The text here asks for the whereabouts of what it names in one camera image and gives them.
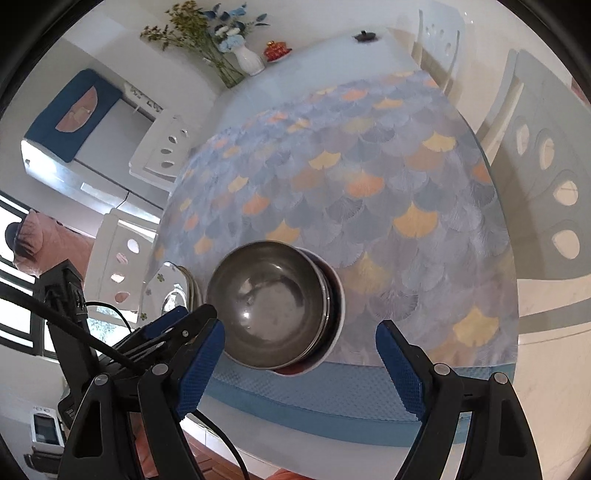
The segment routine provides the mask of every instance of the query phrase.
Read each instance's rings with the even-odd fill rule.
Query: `table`
[[[375,351],[385,317],[433,361],[511,374],[517,282],[503,214],[473,132],[427,73],[324,88],[213,137],[175,186],[150,271],[175,262],[204,290],[227,253],[264,238],[331,263],[347,314],[329,361],[301,377],[220,359],[202,409],[254,455],[322,479],[353,470],[308,469],[314,446],[402,462],[418,422]],[[457,441],[465,434],[464,419]]]
[[[349,32],[294,51],[263,72],[224,92],[197,134],[196,145],[228,127],[242,125],[259,112],[311,92],[366,77],[413,72],[417,64],[387,28],[377,28],[379,41],[357,43]]]

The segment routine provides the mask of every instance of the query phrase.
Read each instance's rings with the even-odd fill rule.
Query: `white appliance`
[[[152,120],[118,100],[69,163],[42,145],[23,140],[25,170],[103,215],[115,207],[158,223],[168,192],[129,173],[129,161],[151,125]]]
[[[33,451],[61,455],[64,438],[57,412],[52,408],[34,407],[31,411],[31,440]]]

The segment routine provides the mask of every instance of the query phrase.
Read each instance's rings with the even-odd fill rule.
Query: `blue gripper pad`
[[[199,405],[213,369],[223,352],[225,342],[223,325],[218,320],[180,381],[177,404],[179,418],[183,419],[187,413],[195,411]]]
[[[174,324],[185,318],[189,312],[185,307],[175,307],[170,312],[165,313],[159,319],[154,320],[152,323],[144,326],[144,337],[148,340],[152,340],[160,335],[165,330],[168,330]]]
[[[375,332],[375,346],[400,395],[404,408],[421,420],[426,410],[423,401],[423,383],[383,323],[378,325]]]

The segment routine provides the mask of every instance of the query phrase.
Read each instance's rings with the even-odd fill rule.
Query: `display screen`
[[[48,443],[49,445],[59,445],[57,438],[56,424],[52,417],[44,415],[33,416],[35,421],[35,436],[40,443]]]

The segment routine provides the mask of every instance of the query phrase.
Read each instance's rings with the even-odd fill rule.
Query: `tablecloth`
[[[208,140],[177,180],[151,270],[183,265],[205,291],[227,253],[261,239],[335,267],[345,325],[328,361],[302,377],[223,358],[208,387],[222,401],[312,433],[401,445],[418,427],[375,349],[382,319],[463,374],[516,360],[501,205],[473,132],[426,72],[331,87]],[[392,434],[395,423],[407,433]]]

